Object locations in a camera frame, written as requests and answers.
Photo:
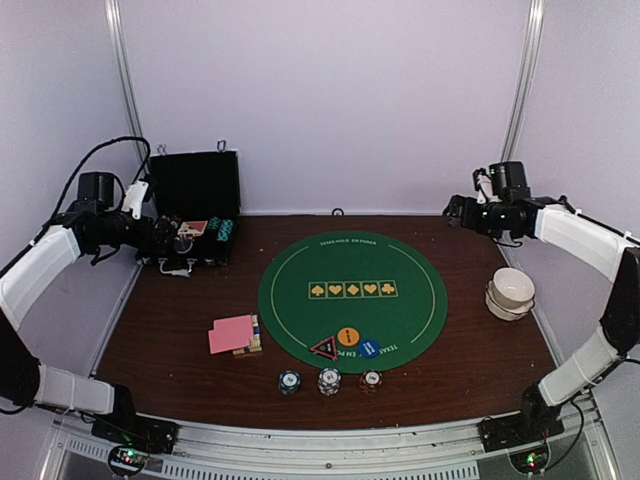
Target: round blue token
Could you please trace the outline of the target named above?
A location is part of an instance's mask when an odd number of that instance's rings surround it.
[[[377,357],[380,353],[380,344],[375,340],[363,340],[358,345],[358,351],[364,358]]]

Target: pink card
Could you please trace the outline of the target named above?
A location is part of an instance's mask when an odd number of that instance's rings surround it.
[[[209,330],[209,351],[227,352],[237,348],[248,347],[253,338],[253,318],[251,315],[223,318],[213,322],[213,330]]]

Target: black triangle marker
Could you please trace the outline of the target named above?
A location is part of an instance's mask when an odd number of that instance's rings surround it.
[[[334,362],[338,360],[338,350],[336,349],[336,337],[330,336],[326,340],[321,341],[311,351],[321,357],[330,358]]]

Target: case lid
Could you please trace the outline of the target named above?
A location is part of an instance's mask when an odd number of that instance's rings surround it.
[[[240,178],[235,151],[158,155],[149,159],[160,215],[207,220],[240,213]]]

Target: wooden table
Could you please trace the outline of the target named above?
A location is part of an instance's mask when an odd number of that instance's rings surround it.
[[[258,313],[258,286],[273,258],[294,242],[328,231],[366,230],[424,254],[449,295],[444,331],[422,356],[384,372],[375,395],[357,376],[321,395],[318,370],[291,357],[262,329],[264,351],[210,355],[217,318]],[[125,307],[98,378],[130,387],[141,413],[255,428],[351,429],[409,426],[517,410],[520,395],[554,367],[531,317],[502,322],[484,305],[484,288],[504,266],[496,246],[441,217],[245,217],[228,267],[196,268],[190,279],[147,267]],[[302,376],[292,396],[277,388],[281,371]]]

